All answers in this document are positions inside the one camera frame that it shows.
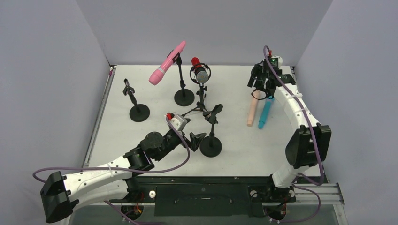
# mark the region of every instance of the microphone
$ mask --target microphone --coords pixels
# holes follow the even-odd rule
[[[209,80],[209,74],[207,74],[206,70],[202,67],[202,65],[198,65],[200,64],[199,59],[194,57],[192,58],[191,63],[193,66],[197,65],[195,66],[194,70],[196,81],[201,84],[206,83]]]
[[[174,50],[170,52],[166,60],[157,68],[149,78],[149,82],[153,85],[157,85],[162,79],[164,74],[170,68],[170,66],[175,63],[178,56],[183,52],[185,47],[185,41],[182,41]]]

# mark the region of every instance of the pink microphone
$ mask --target pink microphone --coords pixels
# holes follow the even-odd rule
[[[185,47],[185,41],[182,41],[166,58],[166,60],[161,64],[159,68],[152,73],[149,78],[149,82],[153,85],[157,85],[162,79],[164,74],[170,68],[170,66],[176,61],[177,55],[183,52]]]

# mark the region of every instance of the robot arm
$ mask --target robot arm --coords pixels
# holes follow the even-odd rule
[[[184,138],[191,150],[196,151],[205,133],[185,138],[182,130],[190,121],[180,115],[168,113],[170,124]],[[50,174],[40,191],[46,222],[60,221],[73,210],[109,199],[123,199],[131,188],[129,180],[154,168],[152,159],[159,161],[182,143],[180,137],[170,129],[164,136],[158,132],[149,133],[139,145],[124,155],[98,167],[85,168],[82,172],[61,175],[60,171]]]
[[[329,147],[331,130],[327,125],[321,125],[319,121],[310,113],[306,104],[299,93],[295,80],[290,74],[282,74],[280,66],[282,58],[279,56],[269,56],[272,68],[285,86],[292,91],[293,96],[275,78],[267,63],[256,64],[251,72],[251,77],[247,86],[255,87],[266,93],[266,97],[274,97],[283,107],[294,134],[289,140],[286,149],[286,162],[272,175],[272,180],[276,188],[290,187],[298,173],[303,173],[312,166],[317,165],[314,143],[309,131],[309,125],[305,119],[303,109],[299,106],[294,97],[303,105],[309,121],[313,126],[315,138],[318,144],[321,161],[324,161]]]

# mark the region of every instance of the wall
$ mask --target wall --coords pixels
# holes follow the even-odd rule
[[[109,65],[74,0],[0,0],[0,68],[0,224],[45,224],[31,174],[82,165]]]
[[[296,68],[308,107],[332,128],[325,170],[351,225],[398,224],[397,9],[334,0]]]
[[[267,44],[296,65],[332,0],[77,0],[111,64],[253,65]]]

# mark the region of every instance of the white table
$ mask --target white table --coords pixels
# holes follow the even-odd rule
[[[92,149],[90,166],[99,166],[123,155],[136,147],[152,131],[164,135],[168,131],[164,115],[167,112],[182,114],[196,106],[199,97],[188,107],[178,106],[174,94],[180,89],[178,67],[172,65],[163,80],[153,86],[149,76],[158,66],[120,65],[117,66],[113,83]],[[191,66],[182,66],[186,88],[194,93],[199,86],[189,78]],[[156,176],[269,176],[286,161],[285,147],[293,130],[278,101],[273,104],[268,120],[262,130],[257,128],[258,119],[264,106],[264,100],[257,107],[253,127],[246,126],[246,119],[251,101],[252,88],[247,87],[252,66],[210,66],[212,76],[206,83],[208,88],[205,105],[212,110],[216,104],[224,106],[217,115],[219,124],[215,126],[215,136],[222,142],[221,154],[208,158],[198,149],[191,152],[191,158],[180,169]],[[289,66],[283,66],[284,74],[291,74]],[[140,123],[129,117],[132,103],[124,96],[123,80],[127,78],[136,91],[139,104],[147,105],[151,114]],[[187,116],[191,122],[184,132],[195,134],[210,132],[211,124],[204,120],[199,112]],[[174,167],[186,159],[187,152],[182,146],[171,151],[160,162],[153,161],[154,170]],[[308,176],[319,176],[319,168],[309,169]]]

